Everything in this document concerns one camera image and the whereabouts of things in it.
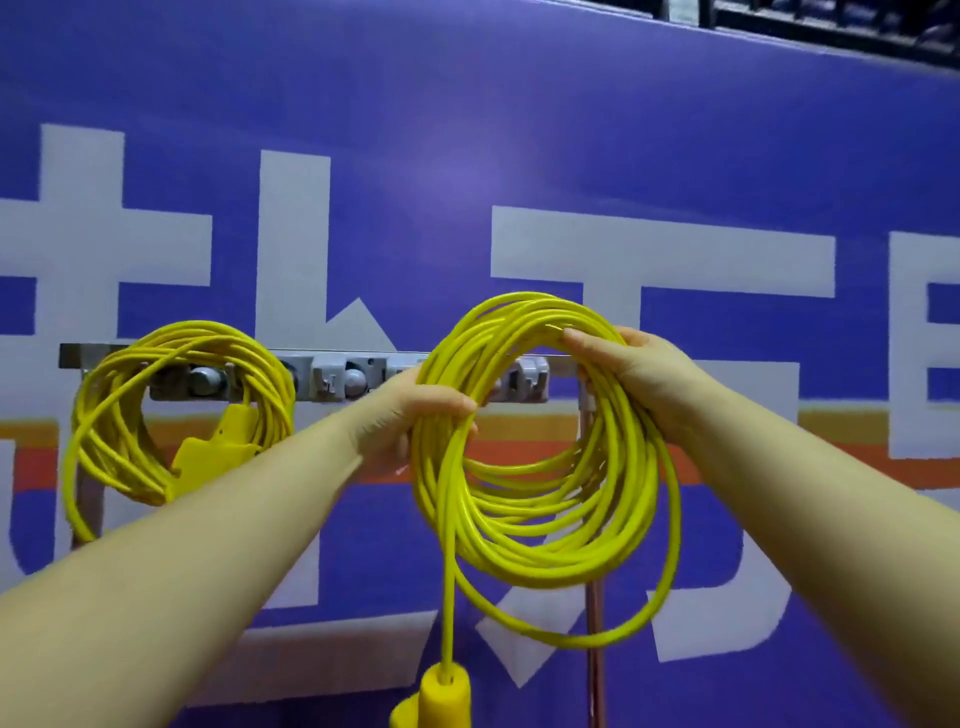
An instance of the person's right arm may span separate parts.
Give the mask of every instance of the person's right arm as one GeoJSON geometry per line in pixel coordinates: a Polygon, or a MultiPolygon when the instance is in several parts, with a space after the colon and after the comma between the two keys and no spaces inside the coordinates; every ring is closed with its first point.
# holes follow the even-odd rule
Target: person's right arm
{"type": "Polygon", "coordinates": [[[667,341],[567,331],[693,460],[916,725],[960,725],[960,514],[723,387],[667,341]]]}

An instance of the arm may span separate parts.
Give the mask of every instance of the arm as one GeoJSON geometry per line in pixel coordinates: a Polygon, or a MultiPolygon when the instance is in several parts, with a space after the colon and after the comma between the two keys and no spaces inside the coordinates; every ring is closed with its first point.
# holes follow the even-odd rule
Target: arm
{"type": "Polygon", "coordinates": [[[568,333],[612,367],[917,725],[960,724],[960,514],[722,387],[668,342],[568,333]]]}
{"type": "Polygon", "coordinates": [[[412,419],[463,415],[416,372],[0,596],[4,723],[166,725],[324,524],[345,483],[396,468],[412,419]]]}

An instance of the yellow cable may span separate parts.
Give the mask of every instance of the yellow cable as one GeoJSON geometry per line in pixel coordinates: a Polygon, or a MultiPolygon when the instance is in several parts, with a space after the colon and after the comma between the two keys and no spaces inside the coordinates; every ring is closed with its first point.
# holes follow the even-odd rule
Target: yellow cable
{"type": "Polygon", "coordinates": [[[178,364],[233,367],[244,404],[256,406],[252,444],[265,449],[293,433],[293,379],[263,345],[209,321],[158,328],[104,358],[84,377],[74,400],[62,487],[67,519],[82,540],[96,535],[77,507],[78,463],[96,480],[141,503],[162,505],[176,490],[176,476],[147,431],[141,403],[151,377],[178,364]]]}
{"type": "MultiPolygon", "coordinates": [[[[565,351],[577,328],[623,344],[588,308],[542,293],[512,293],[476,306],[424,362],[419,382],[445,384],[482,401],[518,356],[536,347],[565,351]]],[[[473,417],[420,418],[411,441],[414,494],[444,553],[441,671],[453,670],[454,585],[481,612],[556,647],[620,642],[650,621],[666,599],[680,557],[680,487],[657,427],[616,377],[581,362],[593,384],[596,417],[570,449],[539,463],[494,466],[464,456],[473,417]],[[549,632],[506,614],[470,584],[458,556],[508,584],[559,589],[602,578],[640,545],[657,507],[660,468],[669,494],[666,561],[654,595],[633,617],[593,635],[549,632]],[[561,534],[530,546],[529,537],[561,534]]]]}

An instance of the person's right hand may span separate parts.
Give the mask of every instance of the person's right hand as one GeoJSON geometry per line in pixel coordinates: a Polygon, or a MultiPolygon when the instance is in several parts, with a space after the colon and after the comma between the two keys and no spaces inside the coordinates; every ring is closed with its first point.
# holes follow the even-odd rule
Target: person's right hand
{"type": "Polygon", "coordinates": [[[577,358],[612,372],[647,408],[663,436],[681,443],[698,408],[721,385],[666,339],[635,328],[616,329],[627,346],[573,328],[564,331],[564,344],[577,358]]]}

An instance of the hand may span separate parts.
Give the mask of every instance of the hand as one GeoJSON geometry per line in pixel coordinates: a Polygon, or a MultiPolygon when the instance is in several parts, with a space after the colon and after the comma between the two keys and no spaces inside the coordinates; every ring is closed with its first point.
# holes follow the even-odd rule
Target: hand
{"type": "Polygon", "coordinates": [[[627,346],[568,328],[564,343],[574,356],[610,370],[654,418],[663,436],[681,443],[704,395],[721,385],[666,339],[617,327],[627,346]]]}
{"type": "Polygon", "coordinates": [[[476,412],[477,403],[455,389],[417,384],[419,372],[419,366],[408,369],[337,413],[347,426],[352,446],[363,457],[354,482],[399,474],[406,468],[408,433],[420,415],[463,418],[476,412]]]}

